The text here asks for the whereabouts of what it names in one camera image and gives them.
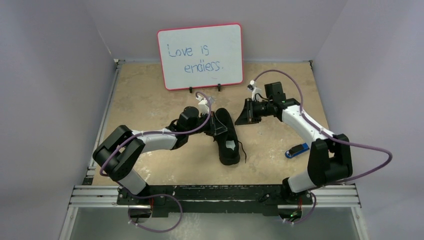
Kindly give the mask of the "black shoe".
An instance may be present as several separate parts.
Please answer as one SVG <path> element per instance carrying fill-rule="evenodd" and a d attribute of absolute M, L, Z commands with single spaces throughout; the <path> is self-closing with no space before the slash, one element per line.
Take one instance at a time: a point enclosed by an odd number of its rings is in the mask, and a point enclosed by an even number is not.
<path fill-rule="evenodd" d="M 219 160 L 225 166 L 235 165 L 240 161 L 240 147 L 232 117 L 225 108 L 218 108 L 215 116 L 227 128 L 226 132 L 214 137 L 218 144 Z"/>

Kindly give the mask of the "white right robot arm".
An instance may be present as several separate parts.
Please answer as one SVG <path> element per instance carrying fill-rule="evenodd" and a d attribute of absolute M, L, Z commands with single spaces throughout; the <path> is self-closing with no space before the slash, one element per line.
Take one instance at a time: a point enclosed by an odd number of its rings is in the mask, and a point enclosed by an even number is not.
<path fill-rule="evenodd" d="M 314 119 L 306 121 L 307 113 L 294 98 L 286 98 L 280 82 L 265 84 L 266 98 L 261 99 L 261 90 L 255 81 L 250 81 L 251 97 L 246 98 L 236 126 L 259 123 L 263 117 L 273 116 L 290 126 L 309 147 L 307 168 L 304 172 L 282 180 L 280 196 L 288 204 L 300 198 L 302 192 L 322 187 L 350 177 L 353 174 L 352 157 L 346 135 L 335 135 L 321 125 L 313 127 Z"/>

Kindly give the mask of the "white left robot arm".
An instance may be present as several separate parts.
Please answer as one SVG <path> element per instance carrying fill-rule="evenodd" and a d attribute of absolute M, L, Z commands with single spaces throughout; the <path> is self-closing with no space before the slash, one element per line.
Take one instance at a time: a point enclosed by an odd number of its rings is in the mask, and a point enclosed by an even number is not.
<path fill-rule="evenodd" d="M 93 160 L 102 173 L 127 189 L 138 205 L 146 203 L 150 187 L 133 169 L 139 156 L 156 150 L 176 150 L 188 142 L 190 135 L 205 133 L 218 144 L 219 160 L 224 165 L 240 160 L 237 136 L 230 115 L 224 108 L 200 113 L 194 106 L 185 107 L 179 118 L 161 130 L 138 132 L 126 125 L 118 126 L 93 152 Z"/>

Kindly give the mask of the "black shoelace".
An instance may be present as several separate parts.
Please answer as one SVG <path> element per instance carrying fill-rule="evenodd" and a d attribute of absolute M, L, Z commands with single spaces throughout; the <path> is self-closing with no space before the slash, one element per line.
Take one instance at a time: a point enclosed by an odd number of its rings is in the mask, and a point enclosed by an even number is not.
<path fill-rule="evenodd" d="M 240 162 L 240 150 L 244 154 L 244 160 L 247 160 L 247 153 L 244 150 L 243 143 L 235 138 L 214 138 L 218 146 L 219 161 L 225 166 L 236 165 Z"/>

